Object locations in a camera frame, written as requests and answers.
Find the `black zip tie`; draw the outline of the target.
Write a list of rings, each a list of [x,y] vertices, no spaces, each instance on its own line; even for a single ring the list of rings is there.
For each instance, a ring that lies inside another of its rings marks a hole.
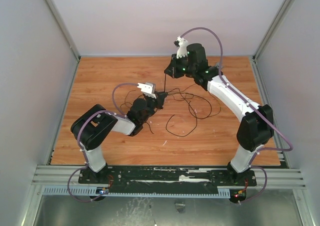
[[[164,74],[164,83],[163,83],[163,91],[166,92],[166,85],[167,85],[167,75]]]

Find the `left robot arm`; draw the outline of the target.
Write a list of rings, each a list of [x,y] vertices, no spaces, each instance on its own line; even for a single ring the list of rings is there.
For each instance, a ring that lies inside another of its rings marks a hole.
[[[85,158],[85,168],[81,169],[78,182],[109,183],[113,177],[102,153],[103,141],[110,132],[130,137],[137,135],[148,119],[163,109],[167,95],[156,92],[155,98],[146,95],[137,98],[124,116],[96,104],[79,117],[70,128]]]

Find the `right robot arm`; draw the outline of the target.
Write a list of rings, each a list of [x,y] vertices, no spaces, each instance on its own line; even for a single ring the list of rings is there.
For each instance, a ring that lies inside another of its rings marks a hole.
[[[238,118],[236,134],[239,143],[235,156],[227,165],[227,180],[239,185],[247,176],[258,151],[274,136],[273,110],[260,106],[236,89],[223,75],[220,66],[209,66],[205,48],[200,43],[174,42],[178,50],[164,73],[172,78],[187,76],[205,91],[216,96]]]

